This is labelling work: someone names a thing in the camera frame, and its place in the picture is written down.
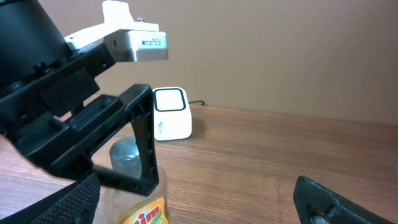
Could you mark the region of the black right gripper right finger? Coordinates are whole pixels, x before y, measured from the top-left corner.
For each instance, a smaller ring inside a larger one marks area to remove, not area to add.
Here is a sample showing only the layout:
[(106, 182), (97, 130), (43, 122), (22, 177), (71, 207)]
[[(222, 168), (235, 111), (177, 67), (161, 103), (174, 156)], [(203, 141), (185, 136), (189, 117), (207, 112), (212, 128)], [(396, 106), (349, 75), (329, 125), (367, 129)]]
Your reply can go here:
[(303, 175), (297, 179), (293, 200), (301, 223), (392, 224)]

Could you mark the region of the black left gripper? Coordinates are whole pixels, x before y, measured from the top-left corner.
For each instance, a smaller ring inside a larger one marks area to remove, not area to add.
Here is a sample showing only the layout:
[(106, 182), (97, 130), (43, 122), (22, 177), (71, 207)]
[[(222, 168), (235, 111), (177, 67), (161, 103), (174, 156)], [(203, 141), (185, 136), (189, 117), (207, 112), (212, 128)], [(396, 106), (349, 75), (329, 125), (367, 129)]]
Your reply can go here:
[[(151, 87), (134, 84), (119, 97), (101, 95), (85, 105), (99, 90), (95, 78), (116, 63), (108, 46), (64, 47), (54, 57), (12, 83), (1, 71), (1, 134), (51, 175), (80, 180), (94, 172), (104, 187), (150, 195), (159, 184)], [(112, 168), (94, 165), (95, 151), (127, 124), (134, 135), (112, 145)]]

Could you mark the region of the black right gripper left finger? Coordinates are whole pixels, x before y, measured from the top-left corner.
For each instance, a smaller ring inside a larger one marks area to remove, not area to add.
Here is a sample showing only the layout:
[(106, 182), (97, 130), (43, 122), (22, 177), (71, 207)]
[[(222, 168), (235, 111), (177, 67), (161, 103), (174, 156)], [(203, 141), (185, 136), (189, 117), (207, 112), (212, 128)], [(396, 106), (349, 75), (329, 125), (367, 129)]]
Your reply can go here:
[(90, 174), (1, 219), (1, 224), (92, 224), (99, 199), (99, 179), (96, 174)]

